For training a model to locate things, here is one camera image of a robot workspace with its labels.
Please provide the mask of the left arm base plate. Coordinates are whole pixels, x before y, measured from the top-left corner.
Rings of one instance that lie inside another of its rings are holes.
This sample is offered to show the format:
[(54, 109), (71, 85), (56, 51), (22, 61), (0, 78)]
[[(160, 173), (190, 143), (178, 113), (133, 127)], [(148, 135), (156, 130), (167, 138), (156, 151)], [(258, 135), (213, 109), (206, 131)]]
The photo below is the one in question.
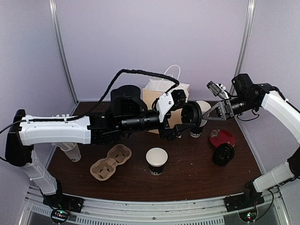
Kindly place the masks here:
[(82, 211), (84, 199), (65, 194), (43, 195), (43, 204), (51, 209), (60, 209), (70, 212), (80, 213)]

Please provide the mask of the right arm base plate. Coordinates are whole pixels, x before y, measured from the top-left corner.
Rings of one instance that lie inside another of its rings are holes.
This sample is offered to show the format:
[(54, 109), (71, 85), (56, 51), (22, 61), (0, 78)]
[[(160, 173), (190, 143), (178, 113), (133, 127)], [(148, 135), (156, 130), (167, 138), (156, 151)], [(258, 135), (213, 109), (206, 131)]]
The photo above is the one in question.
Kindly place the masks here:
[(253, 198), (249, 198), (246, 197), (245, 193), (227, 195), (223, 200), (227, 212), (243, 210), (264, 203), (264, 198), (262, 196), (255, 195)]

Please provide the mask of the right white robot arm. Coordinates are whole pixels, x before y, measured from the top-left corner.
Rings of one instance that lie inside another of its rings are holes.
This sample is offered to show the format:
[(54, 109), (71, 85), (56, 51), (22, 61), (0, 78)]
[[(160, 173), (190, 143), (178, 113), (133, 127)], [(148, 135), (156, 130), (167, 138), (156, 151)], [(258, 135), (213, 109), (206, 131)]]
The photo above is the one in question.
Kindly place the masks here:
[[(264, 110), (272, 119), (262, 118), (254, 124), (264, 134), (258, 148), (271, 148), (279, 144), (283, 147), (287, 141), (293, 140), (293, 147), (300, 146), (300, 111), (293, 106), (282, 94), (280, 89), (269, 83), (253, 83), (248, 74), (239, 74), (232, 79), (235, 94), (229, 94), (222, 84), (210, 81), (207, 88), (221, 101), (208, 110), (203, 118), (205, 120), (228, 120), (237, 118), (243, 113)], [(245, 185), (240, 203), (250, 207), (261, 197), (264, 191), (279, 187), (300, 177), (300, 150), (288, 150), (289, 157), (283, 163), (271, 168), (256, 179)]]

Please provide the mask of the stack of paper cups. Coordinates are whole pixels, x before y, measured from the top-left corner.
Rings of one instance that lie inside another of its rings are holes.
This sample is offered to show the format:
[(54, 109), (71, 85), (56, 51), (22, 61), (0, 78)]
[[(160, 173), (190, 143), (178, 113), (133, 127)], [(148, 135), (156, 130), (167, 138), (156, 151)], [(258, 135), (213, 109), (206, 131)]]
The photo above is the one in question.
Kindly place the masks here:
[(202, 131), (207, 123), (207, 120), (203, 119), (203, 115), (211, 109), (211, 105), (202, 100), (197, 100), (191, 102), (193, 108), (195, 109), (194, 118), (195, 118), (195, 127), (190, 130), (190, 136), (198, 138), (201, 136)]

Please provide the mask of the stack of black lids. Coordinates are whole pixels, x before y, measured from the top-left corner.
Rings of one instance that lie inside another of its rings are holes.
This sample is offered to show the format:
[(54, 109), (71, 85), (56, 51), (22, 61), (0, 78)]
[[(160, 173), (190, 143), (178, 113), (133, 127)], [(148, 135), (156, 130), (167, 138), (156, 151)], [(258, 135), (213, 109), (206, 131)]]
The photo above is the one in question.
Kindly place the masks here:
[(212, 160), (218, 166), (226, 166), (234, 157), (235, 151), (228, 143), (220, 144), (213, 153)]

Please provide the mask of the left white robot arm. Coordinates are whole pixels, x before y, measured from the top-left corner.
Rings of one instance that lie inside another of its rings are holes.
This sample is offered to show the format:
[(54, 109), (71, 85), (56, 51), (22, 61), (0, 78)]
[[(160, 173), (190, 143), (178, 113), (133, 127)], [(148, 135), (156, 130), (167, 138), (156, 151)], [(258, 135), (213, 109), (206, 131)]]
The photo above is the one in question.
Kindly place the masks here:
[(109, 144), (134, 132), (158, 130), (160, 138), (172, 141), (202, 121), (195, 101), (186, 101), (183, 90), (167, 91), (148, 109), (141, 90), (124, 85), (111, 91), (111, 104), (105, 112), (86, 112), (73, 117), (33, 117), (23, 109), (16, 112), (7, 127), (5, 158), (21, 167), (39, 187), (45, 202), (57, 208), (67, 204), (61, 183), (38, 163), (34, 145), (38, 143)]

